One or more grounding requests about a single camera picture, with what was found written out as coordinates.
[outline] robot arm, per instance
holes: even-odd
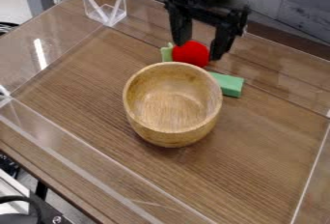
[[[236,35],[242,36],[249,7],[234,0],[167,0],[172,40],[182,45],[192,37],[192,19],[216,28],[210,46],[210,60],[219,60],[231,49]]]

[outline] green sponge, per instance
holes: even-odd
[[[171,62],[172,61],[172,57],[171,57],[172,44],[168,43],[168,47],[163,47],[160,51],[162,51],[163,62]],[[223,95],[228,97],[239,98],[240,92],[242,92],[243,78],[234,77],[234,76],[215,73],[215,72],[210,72],[210,74],[216,80],[222,88]]]
[[[210,72],[210,74],[222,88],[223,95],[239,98],[242,93],[243,78],[215,72]]]

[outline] wooden table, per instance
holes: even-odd
[[[194,37],[210,43],[212,28],[196,23]],[[100,223],[325,222],[326,150],[306,185],[329,146],[329,62],[251,34],[238,38],[208,69],[246,79],[242,97],[224,98],[196,145],[168,150],[134,133],[122,92],[170,41],[152,0],[128,0],[114,29],[86,17],[81,0],[65,0],[1,38],[0,84],[12,94],[1,151]]]

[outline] red ball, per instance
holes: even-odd
[[[182,46],[175,46],[171,52],[172,61],[187,63],[199,67],[208,64],[208,49],[199,42],[188,41]]]

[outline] wooden bowl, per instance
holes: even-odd
[[[199,141],[214,128],[222,107],[222,90],[208,72],[174,62],[138,72],[123,98],[134,130],[167,148]]]

